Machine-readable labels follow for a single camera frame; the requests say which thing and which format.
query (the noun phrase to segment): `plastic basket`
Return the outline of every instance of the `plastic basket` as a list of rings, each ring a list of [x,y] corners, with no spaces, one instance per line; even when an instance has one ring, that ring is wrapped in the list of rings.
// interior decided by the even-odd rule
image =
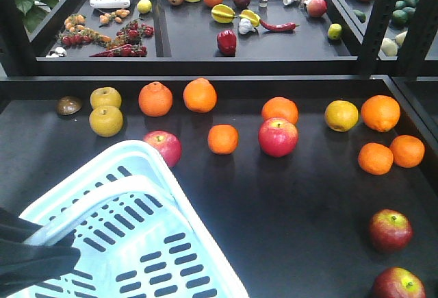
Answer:
[[[75,269],[14,298],[248,297],[159,153],[139,140],[106,149],[21,215],[26,244],[74,230]]]

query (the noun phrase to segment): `basket handle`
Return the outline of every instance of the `basket handle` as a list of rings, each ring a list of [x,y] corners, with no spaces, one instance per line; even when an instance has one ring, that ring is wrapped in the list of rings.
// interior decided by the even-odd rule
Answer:
[[[163,197],[164,199],[160,199],[160,203],[192,230],[187,219],[175,207],[175,200],[171,194],[143,175],[131,175],[91,190],[75,204],[33,233],[23,243],[26,245],[54,245],[101,206],[125,193],[145,193],[154,197]]]

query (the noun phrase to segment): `black tray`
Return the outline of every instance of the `black tray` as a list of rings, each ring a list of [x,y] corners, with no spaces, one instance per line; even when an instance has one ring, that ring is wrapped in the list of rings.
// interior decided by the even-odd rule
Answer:
[[[395,77],[394,81],[438,140],[438,78]]]
[[[368,19],[371,15],[371,11],[374,5],[374,0],[371,0],[370,2],[362,2],[360,0],[338,0],[338,1],[341,4],[341,6],[345,9],[345,11],[348,13],[352,22],[361,32],[361,35],[364,36],[368,25]],[[352,11],[353,9],[358,9],[364,12],[367,18],[366,22],[361,23],[359,19],[357,19],[357,17],[355,16],[354,12]],[[402,28],[395,27],[391,23],[389,23],[385,36],[390,39],[394,39],[397,34],[406,31],[407,28],[408,27],[402,27]],[[382,61],[382,62],[378,62],[378,72],[388,73],[388,74],[391,73],[393,65],[397,60],[397,57],[386,56],[382,51],[379,52],[378,57]],[[425,66],[422,67],[422,73],[424,75],[430,75],[430,73],[436,72],[437,61],[438,61],[438,35],[435,36],[433,43],[430,46],[430,49],[426,56]]]
[[[211,17],[211,10],[202,2],[171,6],[167,0],[151,0],[153,11],[139,15],[138,0],[133,0],[126,19],[143,18],[154,26],[156,34],[145,38],[148,48],[145,58],[89,58],[102,51],[96,45],[69,47],[68,57],[45,58],[59,46],[55,37],[64,29],[64,19],[72,13],[82,13],[86,25],[111,37],[121,25],[112,23],[99,27],[98,10],[89,0],[61,0],[31,37],[39,75],[278,75],[278,74],[349,74],[354,73],[360,34],[342,7],[334,0],[326,0],[327,13],[322,18],[309,18],[298,6],[284,6],[283,0],[269,0],[267,8],[260,8],[258,0],[251,0],[249,8],[269,23],[296,22],[295,32],[268,32],[261,26],[257,32],[238,34],[235,57],[224,57],[217,48],[216,35],[233,29],[237,33],[239,18],[231,24],[219,24]],[[235,8],[232,0],[224,3]],[[331,42],[326,37],[331,23],[343,26],[343,38]]]
[[[105,148],[141,139],[154,129],[173,132],[183,145],[173,173],[247,288],[251,298],[368,297],[374,278],[389,266],[401,266],[437,296],[438,142],[390,78],[373,76],[208,77],[218,105],[208,114],[188,111],[182,91],[193,77],[44,77],[0,82],[1,205],[19,213],[48,189]],[[145,117],[137,103],[141,87],[158,79],[168,85],[175,104],[164,117]],[[123,96],[125,126],[112,138],[89,128],[88,102],[72,116],[54,112],[67,94],[87,101],[92,90],[111,85]],[[360,105],[370,96],[394,96],[402,116],[385,134],[362,122],[348,133],[324,123],[334,99]],[[292,98],[300,110],[300,138],[284,158],[264,155],[257,142],[261,107],[269,98]],[[209,128],[230,123],[240,132],[231,156],[215,156],[207,147]],[[420,166],[394,166],[386,175],[362,171],[357,154],[367,142],[389,145],[397,134],[413,134],[427,148]],[[381,208],[393,208],[411,220],[409,246],[390,256],[370,246],[367,224]]]

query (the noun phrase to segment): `white device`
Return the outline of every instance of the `white device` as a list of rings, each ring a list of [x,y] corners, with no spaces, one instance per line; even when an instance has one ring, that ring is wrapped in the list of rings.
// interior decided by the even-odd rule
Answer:
[[[131,5],[131,0],[90,0],[94,9],[124,9]]]

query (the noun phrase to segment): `red pepper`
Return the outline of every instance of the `red pepper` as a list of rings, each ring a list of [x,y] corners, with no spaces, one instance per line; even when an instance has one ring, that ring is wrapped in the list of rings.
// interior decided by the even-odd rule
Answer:
[[[117,47],[117,48],[113,48],[113,49],[110,49],[110,50],[107,50],[107,51],[103,51],[103,52],[101,52],[101,53],[95,53],[94,55],[90,55],[90,57],[113,57],[114,56],[114,52],[117,50],[121,50],[121,49],[123,49],[123,48],[127,48],[127,47],[132,47],[132,45],[130,45],[130,44],[126,44],[126,45],[123,45],[123,46],[119,46],[119,47]]]
[[[263,20],[260,20],[260,25],[263,26],[265,29],[269,29],[270,31],[274,31],[274,32],[294,31],[295,27],[299,26],[293,22],[288,22],[286,24],[280,24],[280,25],[271,25],[271,24],[267,24]]]
[[[230,29],[226,29],[218,34],[218,48],[226,56],[235,56],[237,46],[237,36]]]

